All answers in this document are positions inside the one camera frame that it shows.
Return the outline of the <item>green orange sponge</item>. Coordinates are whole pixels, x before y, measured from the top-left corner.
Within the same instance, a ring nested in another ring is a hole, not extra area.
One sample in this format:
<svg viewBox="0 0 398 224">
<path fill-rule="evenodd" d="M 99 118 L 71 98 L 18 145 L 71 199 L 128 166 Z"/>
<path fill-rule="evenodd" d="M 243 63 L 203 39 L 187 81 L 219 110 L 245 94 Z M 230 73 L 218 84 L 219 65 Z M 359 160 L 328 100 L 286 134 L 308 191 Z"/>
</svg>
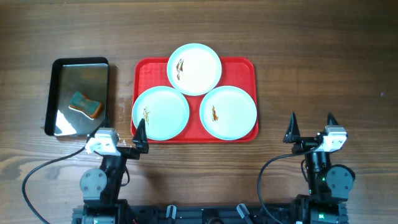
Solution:
<svg viewBox="0 0 398 224">
<path fill-rule="evenodd" d="M 89 119 L 96 119 L 102 112 L 103 104 L 99 101 L 91 100 L 77 91 L 70 98 L 68 107 L 83 113 Z"/>
</svg>

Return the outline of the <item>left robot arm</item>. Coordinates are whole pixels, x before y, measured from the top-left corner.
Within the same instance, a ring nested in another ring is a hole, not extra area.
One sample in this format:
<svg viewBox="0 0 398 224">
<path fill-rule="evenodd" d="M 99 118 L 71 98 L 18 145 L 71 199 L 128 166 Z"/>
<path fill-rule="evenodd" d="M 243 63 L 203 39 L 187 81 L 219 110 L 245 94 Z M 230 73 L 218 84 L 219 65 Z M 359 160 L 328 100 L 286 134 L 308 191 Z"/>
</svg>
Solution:
<svg viewBox="0 0 398 224">
<path fill-rule="evenodd" d="M 86 171 L 80 179 L 84 206 L 76 208 L 72 223 L 137 223 L 137 217 L 126 199 L 119 199 L 126 162 L 138 160 L 149 152 L 146 121 L 141 119 L 132 142 L 135 147 L 117 146 L 118 134 L 114 128 L 98 128 L 88 137 L 85 149 L 102 157 L 97 169 Z"/>
</svg>

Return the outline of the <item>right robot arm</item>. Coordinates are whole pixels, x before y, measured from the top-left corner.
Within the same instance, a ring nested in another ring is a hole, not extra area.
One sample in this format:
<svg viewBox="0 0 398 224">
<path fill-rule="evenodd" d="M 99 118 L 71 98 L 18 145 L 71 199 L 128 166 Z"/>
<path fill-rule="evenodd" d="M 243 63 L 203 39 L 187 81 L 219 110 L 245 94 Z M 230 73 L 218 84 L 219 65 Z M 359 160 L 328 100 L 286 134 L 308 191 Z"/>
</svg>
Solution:
<svg viewBox="0 0 398 224">
<path fill-rule="evenodd" d="M 332 113 L 324 130 L 314 137 L 302 137 L 296 115 L 291 114 L 283 142 L 293 144 L 293 155 L 305 157 L 302 171 L 308 184 L 308 195 L 298 195 L 290 205 L 291 223 L 348 223 L 345 202 L 356 176 L 349 167 L 333 165 L 330 160 L 347 138 L 345 128 Z"/>
</svg>

